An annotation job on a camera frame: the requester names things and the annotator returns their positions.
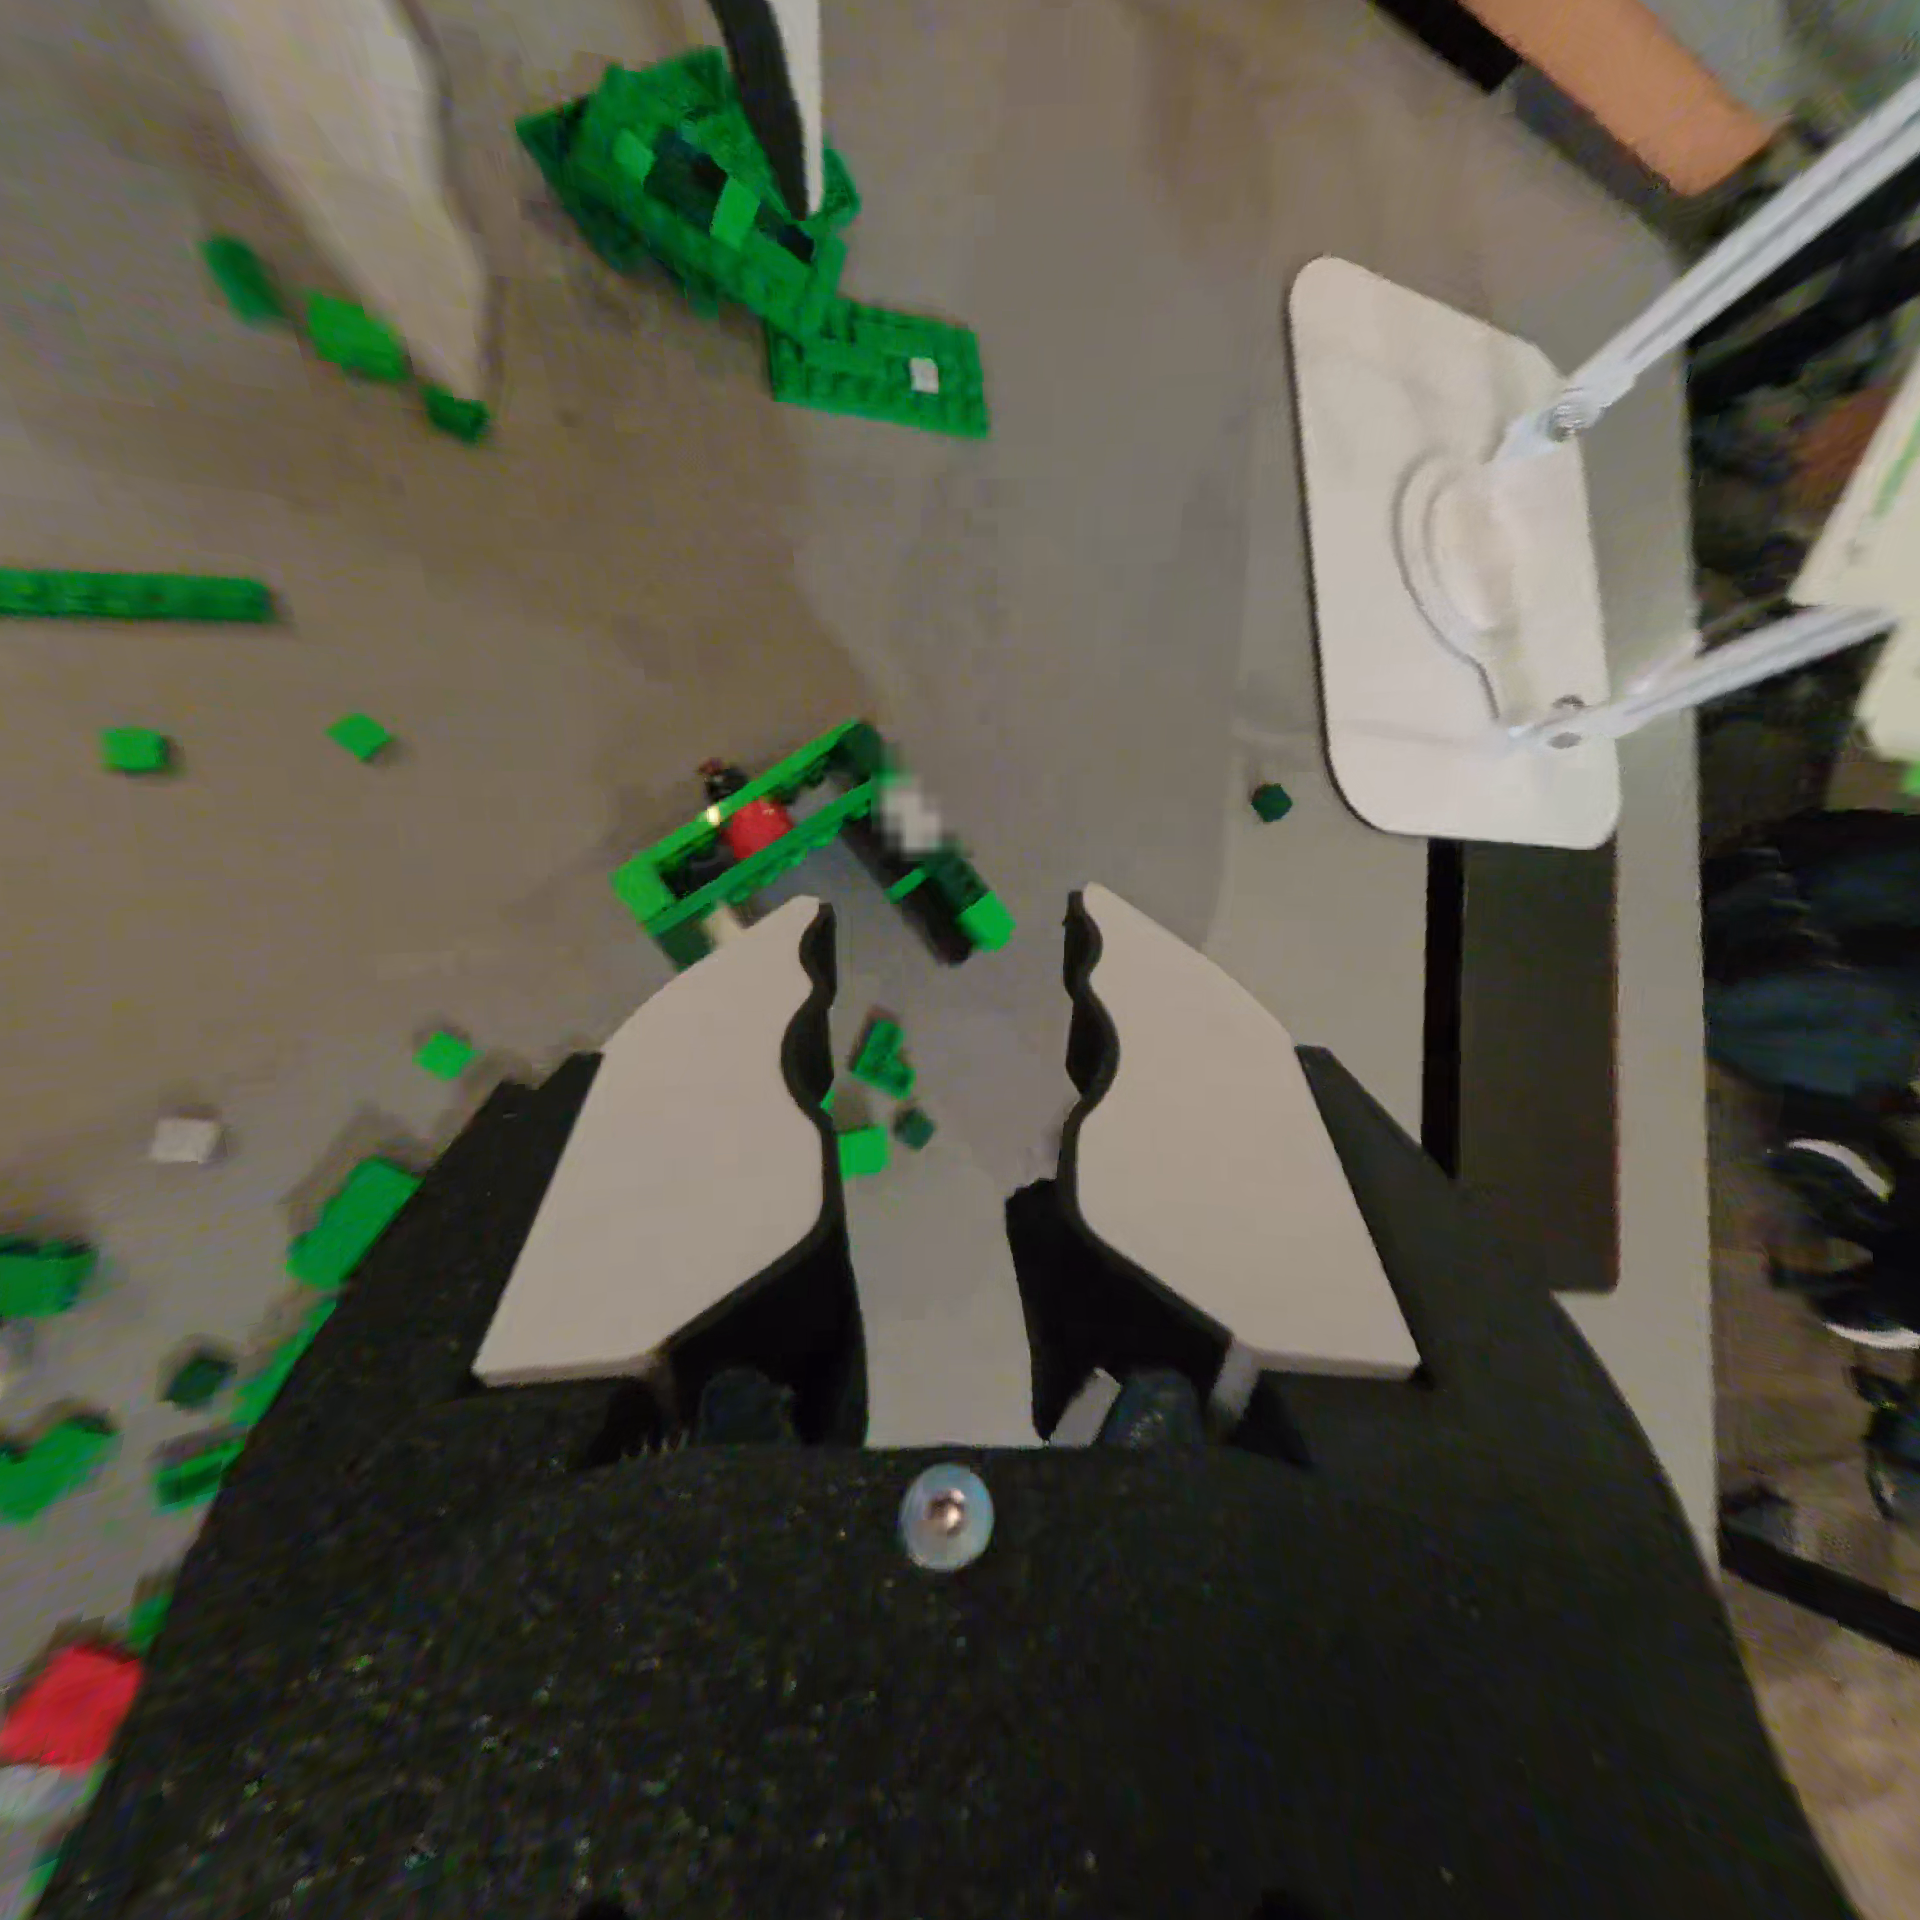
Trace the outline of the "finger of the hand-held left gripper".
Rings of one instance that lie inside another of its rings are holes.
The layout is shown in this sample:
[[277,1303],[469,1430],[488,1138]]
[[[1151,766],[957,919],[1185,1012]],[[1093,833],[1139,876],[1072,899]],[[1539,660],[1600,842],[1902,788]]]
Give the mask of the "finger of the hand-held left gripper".
[[819,3],[708,3],[735,97],[795,217],[824,203],[824,74]]
[[488,385],[491,282],[414,5],[163,3],[247,150],[339,274],[454,398]]

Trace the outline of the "red brick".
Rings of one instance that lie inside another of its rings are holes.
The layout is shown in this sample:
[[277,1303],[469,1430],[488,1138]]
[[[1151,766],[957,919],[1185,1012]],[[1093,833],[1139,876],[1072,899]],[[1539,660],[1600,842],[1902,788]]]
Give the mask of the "red brick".
[[1,1718],[1,1765],[87,1772],[102,1765],[142,1690],[132,1650],[101,1641],[57,1647]]

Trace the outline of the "long green plate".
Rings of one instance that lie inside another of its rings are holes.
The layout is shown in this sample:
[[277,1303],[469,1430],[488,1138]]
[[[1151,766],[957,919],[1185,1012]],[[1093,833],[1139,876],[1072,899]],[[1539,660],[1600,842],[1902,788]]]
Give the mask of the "long green plate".
[[270,627],[272,588],[196,571],[1,566],[1,620]]

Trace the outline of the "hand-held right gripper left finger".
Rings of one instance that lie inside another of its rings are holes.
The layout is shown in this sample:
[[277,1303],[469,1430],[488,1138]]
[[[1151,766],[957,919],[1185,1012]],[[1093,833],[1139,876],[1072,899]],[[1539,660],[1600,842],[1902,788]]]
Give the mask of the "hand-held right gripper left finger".
[[795,897],[646,998],[582,1106],[471,1362],[486,1388],[753,1371],[801,1443],[867,1441],[831,1087],[833,917]]

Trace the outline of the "open instruction booklet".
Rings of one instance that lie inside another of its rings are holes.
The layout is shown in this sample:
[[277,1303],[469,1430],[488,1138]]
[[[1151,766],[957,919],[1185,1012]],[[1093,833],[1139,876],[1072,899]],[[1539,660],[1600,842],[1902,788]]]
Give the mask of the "open instruction booklet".
[[1896,798],[1915,810],[1918,764],[1918,366],[1863,399],[1839,406],[1839,428],[1821,428],[1817,449],[1855,455],[1830,501],[1804,566],[1791,580],[1797,607],[1880,615],[1887,630],[1859,644],[1861,687],[1852,754],[1875,775],[1841,775],[1839,794]]

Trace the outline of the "black sneaker with white sole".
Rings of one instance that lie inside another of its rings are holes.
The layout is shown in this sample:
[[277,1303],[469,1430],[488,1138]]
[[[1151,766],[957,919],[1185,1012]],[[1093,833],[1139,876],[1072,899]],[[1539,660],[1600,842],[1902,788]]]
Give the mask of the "black sneaker with white sole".
[[1883,1220],[1913,1212],[1915,1165],[1875,1157],[1855,1143],[1793,1135],[1765,1154],[1766,1172],[1807,1212]]
[[1865,1270],[1820,1289],[1811,1306],[1837,1339],[1872,1354],[1918,1354],[1915,1306]]

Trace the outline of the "green brick frame model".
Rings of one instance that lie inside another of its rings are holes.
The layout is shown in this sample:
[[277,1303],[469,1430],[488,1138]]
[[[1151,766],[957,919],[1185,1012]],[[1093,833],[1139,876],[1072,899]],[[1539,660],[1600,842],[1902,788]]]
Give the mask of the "green brick frame model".
[[829,847],[848,850],[942,964],[1012,942],[1012,910],[873,722],[831,726],[759,772],[713,756],[697,779],[697,811],[611,877],[676,970],[707,957],[724,923],[747,921],[767,890]]

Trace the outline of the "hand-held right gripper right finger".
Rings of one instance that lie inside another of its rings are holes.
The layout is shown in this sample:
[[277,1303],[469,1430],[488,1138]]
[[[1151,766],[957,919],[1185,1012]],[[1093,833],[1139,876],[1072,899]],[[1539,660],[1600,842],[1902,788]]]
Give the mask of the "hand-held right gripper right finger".
[[1285,1025],[1112,890],[1062,917],[1072,1103],[1004,1204],[1051,1441],[1093,1377],[1403,1385],[1424,1361]]

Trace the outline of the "green brick slab assembly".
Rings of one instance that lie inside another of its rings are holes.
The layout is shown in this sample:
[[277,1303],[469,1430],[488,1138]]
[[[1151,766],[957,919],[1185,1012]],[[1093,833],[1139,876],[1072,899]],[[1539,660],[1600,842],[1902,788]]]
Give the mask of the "green brick slab assembly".
[[819,206],[788,206],[720,47],[611,65],[592,91],[524,115],[513,135],[615,271],[654,261],[697,305],[737,305],[788,338],[828,330],[856,186],[823,146]]

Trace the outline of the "green bricks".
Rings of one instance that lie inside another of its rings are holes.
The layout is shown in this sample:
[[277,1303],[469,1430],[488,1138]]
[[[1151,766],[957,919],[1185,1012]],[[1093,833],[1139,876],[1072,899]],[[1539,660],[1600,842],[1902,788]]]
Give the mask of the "green bricks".
[[[177,1555],[163,1371],[295,1315],[286,1243],[365,1154],[430,1162],[665,972],[608,876],[707,756],[864,707],[750,332],[533,287],[519,381],[247,251],[159,284],[7,261],[4,563],[264,583],[270,627],[4,621],[4,1231],[87,1238],[4,1361],[4,1438],[113,1459],[4,1526],[4,1667]],[[158,1165],[158,1115],[224,1124]]]

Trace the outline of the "wooden-edged grey desk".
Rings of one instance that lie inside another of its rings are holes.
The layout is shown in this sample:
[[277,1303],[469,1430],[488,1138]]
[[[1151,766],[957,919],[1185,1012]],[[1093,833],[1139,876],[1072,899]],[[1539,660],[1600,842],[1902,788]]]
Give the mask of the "wooden-edged grey desk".
[[1380,3],[1545,137],[1696,199],[1783,137],[1836,137],[1915,74],[1915,3]]

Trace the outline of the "white book stand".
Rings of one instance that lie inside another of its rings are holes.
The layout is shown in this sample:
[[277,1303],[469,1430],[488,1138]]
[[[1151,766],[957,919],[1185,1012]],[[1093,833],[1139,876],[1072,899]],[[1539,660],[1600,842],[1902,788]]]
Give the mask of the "white book stand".
[[1887,630],[1804,607],[1613,693],[1581,439],[1645,372],[1915,161],[1918,81],[1560,372],[1337,257],[1287,294],[1334,786],[1380,833],[1592,850],[1617,743]]

